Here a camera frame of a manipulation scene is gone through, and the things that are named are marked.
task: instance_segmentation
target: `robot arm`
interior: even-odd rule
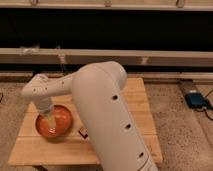
[[[53,106],[51,96],[72,92],[80,118],[105,171],[157,171],[121,95],[126,72],[120,64],[86,65],[54,82],[48,82],[44,75],[37,77],[24,88],[22,95],[34,101],[37,109],[45,111]]]

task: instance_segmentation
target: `table top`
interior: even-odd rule
[[[122,93],[154,161],[160,164],[163,158],[143,80],[128,78]],[[99,164],[89,138],[84,139],[78,133],[83,124],[72,96],[58,96],[52,99],[54,104],[64,105],[72,112],[72,130],[60,140],[45,140],[35,129],[38,114],[34,104],[30,103],[8,163],[13,166]]]

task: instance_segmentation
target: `black wall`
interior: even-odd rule
[[[213,13],[0,9],[0,47],[213,51]]]

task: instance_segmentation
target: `orange bowl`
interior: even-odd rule
[[[48,139],[64,135],[72,127],[73,123],[72,114],[65,106],[55,105],[52,114],[56,121],[54,132],[50,131],[49,124],[43,115],[38,115],[36,119],[36,130],[40,135]]]

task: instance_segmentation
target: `floor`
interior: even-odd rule
[[[0,170],[33,171],[32,167],[7,165],[23,119],[27,102],[20,98],[25,83],[0,82],[4,98],[0,103]],[[203,113],[189,109],[179,86],[175,83],[146,83],[146,90],[154,116],[164,157],[161,171],[212,171],[213,121]],[[213,84],[199,84],[206,94]],[[98,166],[47,167],[53,171],[96,171]]]

